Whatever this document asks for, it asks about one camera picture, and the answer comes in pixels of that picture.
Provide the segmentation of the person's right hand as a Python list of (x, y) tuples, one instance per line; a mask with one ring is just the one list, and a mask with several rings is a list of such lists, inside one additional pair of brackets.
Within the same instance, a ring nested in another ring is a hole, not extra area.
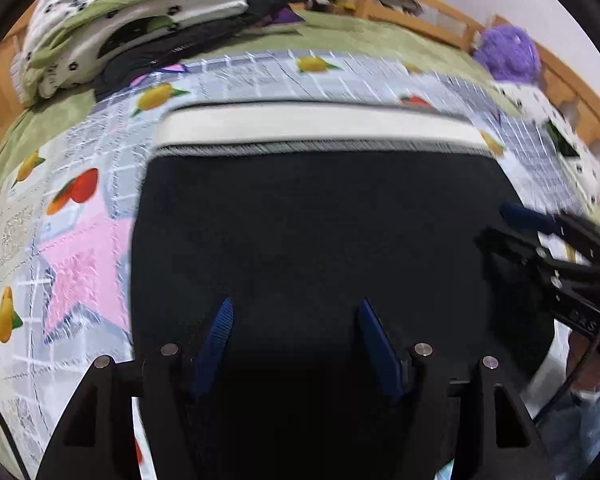
[[(590, 341), (585, 336), (571, 332), (568, 344), (566, 374), (570, 376), (584, 358)], [(577, 374), (574, 375), (570, 392), (577, 403), (592, 403), (600, 398), (600, 354), (597, 351), (586, 360)]]

